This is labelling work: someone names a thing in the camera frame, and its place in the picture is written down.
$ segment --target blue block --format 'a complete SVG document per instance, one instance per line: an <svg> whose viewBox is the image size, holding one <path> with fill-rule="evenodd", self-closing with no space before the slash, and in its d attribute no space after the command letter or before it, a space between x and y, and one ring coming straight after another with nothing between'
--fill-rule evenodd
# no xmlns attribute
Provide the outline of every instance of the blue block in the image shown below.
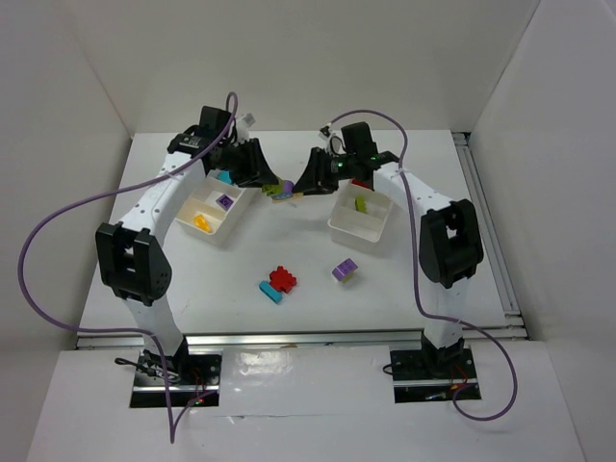
<svg viewBox="0 0 616 462"><path fill-rule="evenodd" d="M231 181L231 174L227 170L221 170L217 176L217 179L223 183L226 183L227 185L233 184L233 182Z"/></svg>
<svg viewBox="0 0 616 462"><path fill-rule="evenodd" d="M282 294L276 291L268 281L261 281L259 289L274 303L280 303L280 300L282 300Z"/></svg>

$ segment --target white floor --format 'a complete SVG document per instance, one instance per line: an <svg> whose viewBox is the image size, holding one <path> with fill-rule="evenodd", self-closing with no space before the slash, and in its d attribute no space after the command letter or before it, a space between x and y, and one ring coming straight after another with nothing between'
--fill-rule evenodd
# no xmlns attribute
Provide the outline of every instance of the white floor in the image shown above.
<svg viewBox="0 0 616 462"><path fill-rule="evenodd" d="M446 402L394 404L385 346L225 350L220 408L191 411L173 446L164 409L128 408L133 372L113 359L134 350L66 351L28 461L582 462L544 344L505 347L520 392L491 423L469 422ZM488 415L506 404L511 376L494 346L473 350L482 400L461 405Z"/></svg>
<svg viewBox="0 0 616 462"><path fill-rule="evenodd" d="M407 165L427 184L454 199L469 196L448 131L409 131ZM121 185L153 177L173 134L137 134ZM254 136L269 165L296 181L310 148L322 141L315 132L261 132ZM376 131L381 150L399 153L396 131ZM117 198L112 222L138 200L140 192ZM296 205L272 205L258 194L222 248L190 237L174 223L165 243L173 267L168 292L173 315L187 334L243 332L353 331L409 329L424 325L412 301L408 219L395 208L379 252L368 255L333 243L327 219L336 195L307 197ZM341 288L331 270L346 258L359 266L357 280ZM298 284L280 305L258 289L278 265ZM467 321L505 325L501 300L488 259L478 267L470 289ZM130 326L134 322L120 300L103 286L96 271L82 326Z"/></svg>

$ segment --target white wall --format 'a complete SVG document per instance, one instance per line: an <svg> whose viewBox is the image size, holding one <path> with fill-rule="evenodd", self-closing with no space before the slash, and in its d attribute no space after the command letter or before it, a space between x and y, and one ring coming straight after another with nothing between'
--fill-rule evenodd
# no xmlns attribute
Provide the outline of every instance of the white wall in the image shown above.
<svg viewBox="0 0 616 462"><path fill-rule="evenodd" d="M229 90L261 130L357 107L470 130L538 0L64 2L129 129L169 132Z"/></svg>
<svg viewBox="0 0 616 462"><path fill-rule="evenodd" d="M129 137L54 2L0 2L0 63L0 458L18 462L27 456L58 351L72 344L23 300L18 251L46 214L117 184ZM30 287L64 321L81 317L93 232L110 205L61 218L33 246Z"/></svg>
<svg viewBox="0 0 616 462"><path fill-rule="evenodd" d="M589 462L616 435L616 15L543 0L471 138L520 306Z"/></svg>

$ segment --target table top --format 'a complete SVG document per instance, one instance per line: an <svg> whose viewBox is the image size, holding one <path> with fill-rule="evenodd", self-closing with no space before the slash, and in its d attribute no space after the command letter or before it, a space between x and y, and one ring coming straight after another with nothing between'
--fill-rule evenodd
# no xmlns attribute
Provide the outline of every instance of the table top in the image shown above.
<svg viewBox="0 0 616 462"><path fill-rule="evenodd" d="M405 166L440 193L469 197L457 152L448 131L408 131ZM174 134L137 134L121 186L158 172ZM304 170L310 148L321 145L315 132L254 132L277 175L295 181ZM399 152L396 131L374 131L380 150ZM116 198L111 222L138 201L142 192ZM377 253L369 255L333 243L327 220L337 194L305 197L273 205L257 194L222 247L191 237L173 223L165 253L173 267L168 291L171 311L186 334L247 332L325 332L417 329L424 319L413 301L408 218L395 206ZM348 287L331 271L346 258L359 267ZM297 285L276 305L258 288L279 265ZM429 311L429 299L424 305ZM477 268L462 317L482 326L505 325L501 300L488 262ZM81 325L133 326L128 309L103 286L95 271Z"/></svg>
<svg viewBox="0 0 616 462"><path fill-rule="evenodd" d="M471 346L482 400L460 406L487 416L509 400L511 373L493 345ZM392 377L381 370L386 346L225 350L219 407L189 411L174 445L165 409L128 407L134 369L114 358L136 359L136 351L63 351L28 462L582 462L546 346L504 347L518 371L518 399L488 423L464 419L450 402L394 404Z"/></svg>

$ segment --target white box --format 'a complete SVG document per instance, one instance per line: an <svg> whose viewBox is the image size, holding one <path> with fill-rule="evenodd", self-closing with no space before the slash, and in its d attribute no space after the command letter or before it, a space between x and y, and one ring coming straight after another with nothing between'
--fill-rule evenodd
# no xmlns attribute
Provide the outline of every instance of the white box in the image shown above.
<svg viewBox="0 0 616 462"><path fill-rule="evenodd" d="M238 188L214 176L207 176L201 186L184 202L175 220L188 234L210 244L222 245L258 191L260 190L256 188ZM216 203L223 194L233 200L227 211ZM194 218L199 215L207 219L212 228L211 232L194 224Z"/></svg>
<svg viewBox="0 0 616 462"><path fill-rule="evenodd" d="M363 196L367 213L355 210L355 198ZM327 221L331 240L363 252L373 252L381 239L394 202L380 192L348 183L340 192Z"/></svg>

